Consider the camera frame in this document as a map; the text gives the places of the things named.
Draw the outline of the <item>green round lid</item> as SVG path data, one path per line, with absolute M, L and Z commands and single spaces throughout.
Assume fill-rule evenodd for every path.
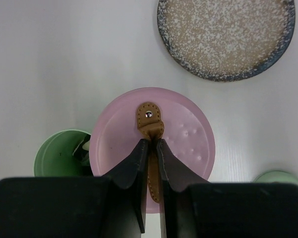
M 254 182 L 258 183 L 293 183 L 298 185 L 298 177 L 285 171 L 267 171 L 259 175 Z

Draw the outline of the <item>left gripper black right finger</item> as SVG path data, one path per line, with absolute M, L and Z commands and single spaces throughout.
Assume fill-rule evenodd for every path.
M 211 183 L 156 145 L 164 238 L 298 238 L 298 185 Z

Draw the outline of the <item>cucumber sushi roll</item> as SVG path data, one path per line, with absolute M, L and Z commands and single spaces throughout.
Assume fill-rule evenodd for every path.
M 73 152 L 73 157 L 76 158 L 82 166 L 89 166 L 89 144 L 90 135 L 86 135 L 79 143 Z

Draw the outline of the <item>pink round lid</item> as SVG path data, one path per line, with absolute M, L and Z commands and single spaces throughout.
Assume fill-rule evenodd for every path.
M 209 121 L 185 96 L 164 88 L 147 87 L 114 99 L 101 113 L 91 134 L 89 160 L 95 176 L 101 176 L 125 159 L 142 138 L 136 110 L 144 102 L 155 103 L 162 113 L 163 139 L 173 155 L 192 171 L 208 179 L 215 161 L 215 139 Z

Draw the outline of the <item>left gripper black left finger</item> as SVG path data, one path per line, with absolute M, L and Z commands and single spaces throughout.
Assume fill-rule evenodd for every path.
M 100 177 L 0 180 L 0 238 L 139 238 L 149 142 Z

